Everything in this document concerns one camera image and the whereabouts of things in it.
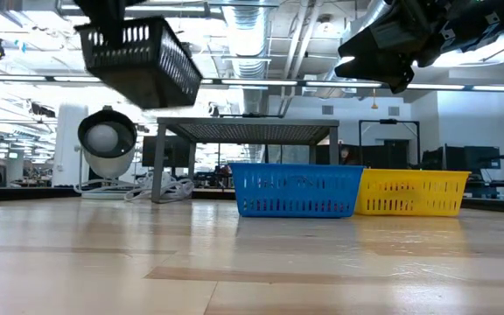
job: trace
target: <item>computer monitor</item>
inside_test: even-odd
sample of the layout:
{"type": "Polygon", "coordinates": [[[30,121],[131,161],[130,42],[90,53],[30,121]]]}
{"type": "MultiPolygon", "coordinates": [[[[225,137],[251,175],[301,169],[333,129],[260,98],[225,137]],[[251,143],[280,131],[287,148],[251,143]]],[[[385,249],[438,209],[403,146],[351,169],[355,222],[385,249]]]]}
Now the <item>computer monitor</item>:
{"type": "Polygon", "coordinates": [[[443,169],[443,147],[433,151],[425,151],[421,159],[421,167],[424,170],[440,171],[443,169]]]}
{"type": "Polygon", "coordinates": [[[466,146],[464,150],[468,170],[501,168],[501,153],[498,147],[466,146]]]}
{"type": "MultiPolygon", "coordinates": [[[[155,165],[156,136],[143,137],[143,156],[141,164],[144,167],[155,165]]],[[[180,136],[167,136],[164,139],[163,167],[188,167],[190,144],[180,136]]]]}
{"type": "Polygon", "coordinates": [[[462,147],[445,146],[446,170],[469,171],[466,162],[466,149],[462,147]]]}

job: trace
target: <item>table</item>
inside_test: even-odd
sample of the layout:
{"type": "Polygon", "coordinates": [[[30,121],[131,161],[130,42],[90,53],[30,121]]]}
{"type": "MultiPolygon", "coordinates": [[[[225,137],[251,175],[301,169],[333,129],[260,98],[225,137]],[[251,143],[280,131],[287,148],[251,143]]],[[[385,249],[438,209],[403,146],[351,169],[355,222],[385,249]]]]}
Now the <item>table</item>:
{"type": "Polygon", "coordinates": [[[308,145],[309,162],[316,163],[316,145],[330,137],[330,164],[339,163],[337,120],[281,118],[180,118],[157,119],[157,147],[151,200],[161,197],[162,170],[165,161],[165,136],[169,130],[190,143],[188,176],[193,179],[196,144],[279,144],[308,145]]]}

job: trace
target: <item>ceiling light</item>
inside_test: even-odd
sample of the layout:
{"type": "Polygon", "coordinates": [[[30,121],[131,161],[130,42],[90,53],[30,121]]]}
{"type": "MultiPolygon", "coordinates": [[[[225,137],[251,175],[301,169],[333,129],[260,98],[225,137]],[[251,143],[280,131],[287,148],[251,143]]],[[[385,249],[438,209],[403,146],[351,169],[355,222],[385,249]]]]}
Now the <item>ceiling light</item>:
{"type": "Polygon", "coordinates": [[[261,61],[261,62],[271,62],[271,58],[263,57],[239,57],[239,56],[221,56],[221,60],[240,60],[240,61],[261,61]]]}
{"type": "Polygon", "coordinates": [[[0,75],[0,81],[45,81],[41,75],[0,75]]]}
{"type": "Polygon", "coordinates": [[[297,82],[294,80],[221,80],[222,84],[229,85],[259,85],[259,86],[296,86],[297,82]]]}
{"type": "Polygon", "coordinates": [[[408,85],[408,89],[428,89],[428,90],[454,90],[459,91],[464,89],[463,85],[454,84],[420,84],[411,83],[408,85]]]}
{"type": "MultiPolygon", "coordinates": [[[[78,5],[75,4],[64,4],[61,6],[62,10],[80,10],[78,5]]],[[[211,12],[221,12],[220,8],[211,8],[211,12]]],[[[176,11],[176,12],[184,12],[184,11],[195,11],[193,7],[184,7],[184,6],[165,6],[165,5],[134,5],[130,7],[126,7],[126,11],[176,11]]]]}
{"type": "Polygon", "coordinates": [[[474,91],[504,92],[504,86],[475,86],[474,91]]]}
{"type": "Polygon", "coordinates": [[[332,22],[324,22],[320,23],[320,25],[316,28],[318,32],[324,33],[333,33],[336,32],[335,26],[333,26],[332,22]]]}
{"type": "Polygon", "coordinates": [[[53,150],[36,149],[37,153],[54,154],[53,150]]]}
{"type": "Polygon", "coordinates": [[[343,64],[345,64],[345,63],[347,63],[347,62],[349,62],[349,61],[352,61],[352,60],[354,60],[354,59],[355,59],[355,57],[342,57],[342,58],[339,60],[339,64],[338,64],[338,66],[339,66],[339,65],[343,65],[343,64]]]}
{"type": "Polygon", "coordinates": [[[63,81],[63,82],[100,82],[101,81],[99,78],[83,77],[83,76],[53,77],[53,79],[56,81],[63,81]]]}
{"type": "Polygon", "coordinates": [[[337,81],[307,81],[307,87],[317,88],[380,88],[381,83],[372,82],[337,82],[337,81]]]}
{"type": "Polygon", "coordinates": [[[29,119],[22,119],[22,120],[12,120],[12,119],[0,119],[0,123],[22,123],[22,124],[57,124],[58,120],[57,119],[47,119],[47,120],[38,120],[38,121],[33,121],[29,119]]]}

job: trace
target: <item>yellow basket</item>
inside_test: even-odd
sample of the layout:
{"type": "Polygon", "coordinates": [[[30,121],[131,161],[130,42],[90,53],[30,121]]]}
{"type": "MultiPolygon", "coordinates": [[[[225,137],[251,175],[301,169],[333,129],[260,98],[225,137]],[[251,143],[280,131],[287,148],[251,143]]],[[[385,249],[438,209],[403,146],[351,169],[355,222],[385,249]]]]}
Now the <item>yellow basket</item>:
{"type": "Polygon", "coordinates": [[[363,172],[355,212],[367,215],[455,216],[468,171],[375,170],[363,172]]]}

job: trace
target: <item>white cable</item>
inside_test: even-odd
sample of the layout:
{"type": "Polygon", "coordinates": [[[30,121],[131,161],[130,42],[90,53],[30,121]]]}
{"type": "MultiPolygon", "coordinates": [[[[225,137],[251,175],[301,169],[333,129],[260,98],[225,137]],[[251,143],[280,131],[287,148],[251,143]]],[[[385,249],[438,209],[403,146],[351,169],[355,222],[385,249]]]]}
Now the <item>white cable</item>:
{"type": "MultiPolygon", "coordinates": [[[[163,172],[163,178],[166,178],[161,187],[161,199],[176,201],[184,200],[192,196],[192,191],[194,188],[193,182],[190,179],[176,180],[168,173],[163,172]]],[[[126,192],[123,199],[126,201],[139,200],[143,198],[148,198],[151,196],[151,190],[153,187],[153,173],[152,171],[147,172],[144,178],[139,178],[136,184],[124,182],[115,179],[92,179],[82,184],[77,184],[73,186],[76,193],[98,193],[110,190],[115,190],[118,188],[132,188],[129,192],[126,192]],[[82,190],[83,186],[103,183],[111,184],[108,186],[98,187],[94,189],[82,190]]]]}

